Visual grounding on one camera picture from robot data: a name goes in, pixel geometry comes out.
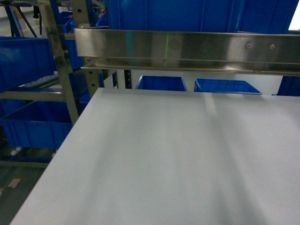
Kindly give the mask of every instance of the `blue plastic bin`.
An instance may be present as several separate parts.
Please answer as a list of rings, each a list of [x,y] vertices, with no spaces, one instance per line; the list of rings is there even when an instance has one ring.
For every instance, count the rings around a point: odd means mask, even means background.
[[[284,76],[282,78],[277,95],[300,96],[300,77]]]
[[[73,69],[77,69],[83,66],[83,59],[77,54],[75,39],[66,39],[67,50],[69,52],[70,61]]]
[[[73,20],[72,12],[61,12],[60,13],[60,23],[64,30],[64,33],[69,33],[71,31],[71,21]]]
[[[141,76],[136,89],[187,91],[179,76]]]
[[[25,105],[23,100],[0,99],[0,117],[12,113]]]
[[[194,92],[255,94],[261,92],[246,81],[196,79]]]
[[[0,121],[9,146],[56,149],[72,128],[64,102],[32,102]]]
[[[102,15],[100,20],[96,23],[96,27],[106,27],[107,26],[107,18],[106,13]]]
[[[246,0],[241,31],[287,34],[299,0]]]
[[[107,0],[110,29],[237,32],[245,0]]]
[[[56,66],[46,38],[0,38],[0,92],[47,75]]]

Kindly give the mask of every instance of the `metal rail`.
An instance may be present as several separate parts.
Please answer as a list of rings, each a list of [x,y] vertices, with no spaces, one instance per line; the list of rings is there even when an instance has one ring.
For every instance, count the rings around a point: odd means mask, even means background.
[[[76,29],[84,68],[300,75],[300,36]]]

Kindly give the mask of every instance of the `metal shelving rack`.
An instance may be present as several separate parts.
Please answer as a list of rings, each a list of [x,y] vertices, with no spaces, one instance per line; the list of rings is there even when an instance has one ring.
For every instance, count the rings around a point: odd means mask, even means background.
[[[90,96],[99,88],[99,71],[125,69],[125,87],[132,88],[131,69],[210,71],[244,74],[300,75],[300,37],[249,33],[194,33],[93,28],[92,0],[65,0],[73,10],[78,55],[84,57]],[[69,73],[73,70],[55,0],[12,0],[38,5],[52,47],[62,92],[7,91],[0,98],[66,101],[72,123],[81,112]],[[131,46],[128,51],[127,40]]]

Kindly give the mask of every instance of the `white object on floor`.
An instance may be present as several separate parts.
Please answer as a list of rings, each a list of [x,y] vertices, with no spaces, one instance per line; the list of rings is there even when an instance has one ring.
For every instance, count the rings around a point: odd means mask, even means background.
[[[10,184],[8,185],[8,187],[9,188],[16,188],[17,187],[17,185],[18,185],[18,183],[21,181],[21,177],[16,177],[16,178],[14,178],[11,182],[10,182]]]
[[[19,154],[21,151],[23,151],[24,150],[24,148],[22,148],[22,147],[16,147],[16,149],[15,150],[12,150],[11,151],[11,155],[12,156],[15,156],[15,155],[17,155],[17,154]]]
[[[298,225],[299,115],[299,97],[98,89],[11,225]]]

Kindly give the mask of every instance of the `black post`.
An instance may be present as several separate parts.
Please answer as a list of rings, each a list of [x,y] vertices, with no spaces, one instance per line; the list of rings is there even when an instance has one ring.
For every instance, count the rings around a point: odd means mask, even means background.
[[[39,34],[42,35],[42,15],[39,13]]]
[[[124,77],[125,77],[125,88],[126,89],[132,89],[131,84],[131,70],[124,70]]]
[[[11,36],[14,37],[15,33],[12,25],[10,25],[10,32],[11,32]]]

